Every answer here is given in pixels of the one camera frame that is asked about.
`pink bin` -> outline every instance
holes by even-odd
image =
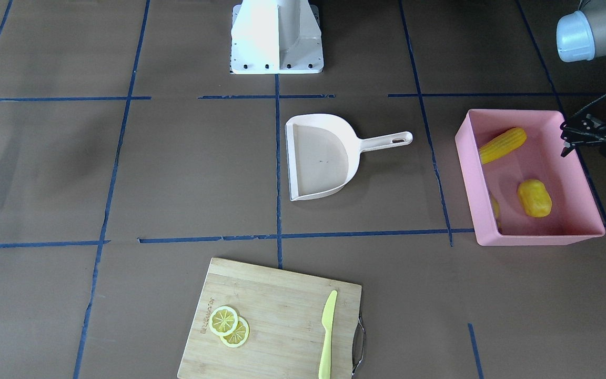
[[[562,158],[557,111],[471,109],[455,136],[476,240],[483,246],[568,245],[604,235],[604,225],[576,154]],[[497,161],[481,165],[479,146],[511,127],[527,141]],[[544,182],[553,200],[551,214],[527,216],[517,195],[527,179]],[[498,230],[488,190],[500,204]]]

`dustpan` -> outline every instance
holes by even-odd
[[[309,201],[340,191],[357,172],[360,154],[413,142],[410,132],[360,139],[341,117],[292,117],[285,127],[289,198]]]

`cutting board handle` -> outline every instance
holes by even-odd
[[[359,317],[357,317],[357,328],[354,333],[354,342],[352,343],[353,355],[354,355],[354,351],[355,351],[354,343],[357,342],[357,334],[359,333],[360,330],[361,330],[361,351],[359,353],[360,355],[359,355],[358,361],[355,361],[354,357],[352,357],[352,377],[354,377],[354,374],[357,371],[357,368],[361,365],[361,362],[363,362],[363,351],[366,348],[366,328],[364,328],[364,326],[363,326],[363,320],[361,319],[361,312],[359,314]]]

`wooden cutting board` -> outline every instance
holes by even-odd
[[[179,379],[316,379],[324,341],[322,310],[338,291],[331,340],[331,377],[352,372],[352,342],[361,286],[212,258],[177,376]],[[207,328],[221,305],[249,324],[249,337],[226,347]]]

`yellow knife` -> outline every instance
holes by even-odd
[[[330,379],[331,377],[331,329],[334,328],[334,310],[336,309],[336,297],[338,292],[331,291],[327,304],[322,312],[322,326],[324,326],[324,345],[322,346],[322,358],[319,360],[319,379]]]

